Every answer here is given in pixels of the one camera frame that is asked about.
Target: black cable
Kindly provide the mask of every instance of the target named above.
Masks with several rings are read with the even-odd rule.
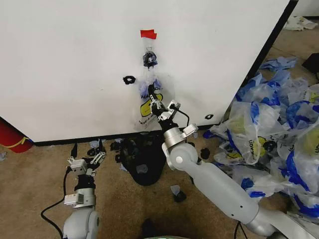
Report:
[[[238,221],[236,227],[235,227],[235,231],[234,231],[234,239],[237,239],[237,232],[238,232],[238,228],[240,227],[241,231],[243,232],[244,234],[244,237],[245,239],[248,239],[244,229],[243,229],[243,226],[241,225],[240,221]]]
[[[240,225],[240,221],[238,221],[238,223],[237,223],[237,225],[236,225],[236,227],[235,227],[234,239],[237,239],[237,231],[238,231],[239,225]]]
[[[47,217],[44,215],[44,213],[45,213],[47,210],[49,210],[49,209],[55,207],[56,205],[58,205],[58,204],[60,204],[60,203],[62,203],[62,202],[64,201],[64,197],[65,197],[65,195],[66,195],[66,187],[65,187],[66,176],[68,175],[68,173],[69,173],[70,171],[72,171],[71,167],[67,167],[66,172],[65,172],[65,175],[64,175],[64,178],[63,178],[63,198],[62,198],[60,201],[58,201],[57,203],[55,203],[55,204],[53,204],[53,205],[47,207],[46,209],[44,209],[44,210],[41,212],[41,217],[42,217],[45,221],[47,221],[48,223],[50,223],[52,226],[54,226],[54,228],[59,232],[61,239],[63,239],[63,233],[62,233],[61,229],[58,227],[57,224],[55,224],[53,221],[51,221],[49,218],[47,218]]]
[[[247,235],[246,235],[246,233],[245,233],[245,231],[244,231],[243,226],[241,225],[241,223],[239,223],[239,226],[240,226],[241,231],[243,232],[243,234],[244,234],[244,236],[245,236],[245,239],[248,239],[248,237],[247,237]]]
[[[188,126],[189,124],[189,116],[187,114],[185,114],[183,111],[180,111],[179,109],[176,108],[176,111],[180,112],[181,114],[185,115],[187,117],[187,125],[186,127]]]

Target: pile of plastic bags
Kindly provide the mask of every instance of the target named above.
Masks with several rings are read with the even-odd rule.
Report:
[[[299,212],[319,219],[319,84],[280,70],[270,81],[258,73],[237,92],[229,119],[204,137],[219,137],[214,159],[260,200],[290,195]]]

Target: metal bracket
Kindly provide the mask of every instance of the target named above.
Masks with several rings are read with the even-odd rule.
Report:
[[[101,164],[105,158],[105,152],[99,152],[91,161],[91,164]]]

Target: yellow logo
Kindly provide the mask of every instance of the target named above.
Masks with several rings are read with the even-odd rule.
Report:
[[[162,94],[156,94],[159,101],[162,101],[163,95]],[[142,117],[149,116],[151,114],[151,108],[150,108],[151,100],[149,99],[144,104],[141,105],[141,115]]]

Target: floor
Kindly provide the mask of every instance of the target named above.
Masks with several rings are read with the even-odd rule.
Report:
[[[313,52],[319,52],[319,28],[302,32],[283,30],[267,58],[297,56],[292,76],[306,77],[312,84],[315,77],[301,64]],[[272,73],[263,71],[266,78]],[[216,139],[204,139],[199,133],[195,143],[198,152],[208,147],[212,160],[218,146]],[[142,187],[136,184],[130,174],[120,170],[114,160],[115,152],[110,151],[111,140],[104,143],[107,157],[98,168],[96,210],[101,217],[99,239],[136,239],[141,233],[141,224],[151,218],[157,229],[165,235],[192,239],[231,239],[236,222],[226,217],[209,202],[192,184],[189,177],[164,167],[157,183]],[[0,231],[2,239],[50,238],[57,239],[55,229],[41,219],[45,207],[62,198],[62,180],[67,166],[66,158],[73,145],[33,147],[22,154],[14,154],[0,146],[0,152],[7,151],[7,159],[0,162]],[[89,143],[79,144],[79,156],[85,156]],[[73,192],[75,176],[69,174],[67,193]],[[170,186],[179,184],[187,199],[182,203],[173,201]],[[285,211],[289,199],[276,194],[263,199],[261,204],[269,209]],[[72,209],[62,205],[51,209],[46,215],[61,228]],[[250,239],[259,239],[248,232]],[[239,231],[238,239],[243,239]]]

